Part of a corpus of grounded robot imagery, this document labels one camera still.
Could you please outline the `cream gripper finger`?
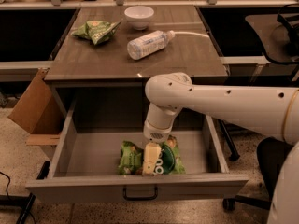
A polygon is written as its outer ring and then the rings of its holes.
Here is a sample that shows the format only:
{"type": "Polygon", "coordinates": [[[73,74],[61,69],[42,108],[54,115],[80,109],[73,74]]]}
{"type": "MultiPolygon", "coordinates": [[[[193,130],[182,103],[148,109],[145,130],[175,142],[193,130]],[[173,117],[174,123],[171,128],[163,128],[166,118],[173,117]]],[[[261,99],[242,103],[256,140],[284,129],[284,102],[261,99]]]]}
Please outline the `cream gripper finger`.
{"type": "Polygon", "coordinates": [[[161,153],[161,147],[157,143],[147,143],[143,156],[143,175],[152,175],[161,153]]]}

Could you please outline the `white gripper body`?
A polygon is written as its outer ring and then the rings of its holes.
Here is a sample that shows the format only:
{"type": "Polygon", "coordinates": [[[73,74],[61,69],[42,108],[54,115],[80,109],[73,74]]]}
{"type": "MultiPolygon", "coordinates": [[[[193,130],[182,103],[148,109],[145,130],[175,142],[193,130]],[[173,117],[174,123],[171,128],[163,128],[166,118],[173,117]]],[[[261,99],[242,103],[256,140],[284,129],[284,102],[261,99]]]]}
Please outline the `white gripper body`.
{"type": "Polygon", "coordinates": [[[144,137],[151,142],[162,143],[167,140],[170,133],[170,128],[160,129],[151,125],[147,120],[144,122],[144,137]]]}

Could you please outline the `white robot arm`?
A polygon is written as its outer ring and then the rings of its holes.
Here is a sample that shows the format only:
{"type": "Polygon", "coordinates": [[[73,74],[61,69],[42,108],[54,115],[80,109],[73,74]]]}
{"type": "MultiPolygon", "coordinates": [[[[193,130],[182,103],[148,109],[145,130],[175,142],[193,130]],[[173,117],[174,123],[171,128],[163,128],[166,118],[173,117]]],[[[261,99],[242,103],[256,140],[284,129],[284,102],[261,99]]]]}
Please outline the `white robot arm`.
{"type": "Polygon", "coordinates": [[[276,183],[267,224],[299,223],[299,96],[296,88],[194,85],[184,73],[151,77],[144,136],[162,143],[183,108],[292,145],[276,183]]]}

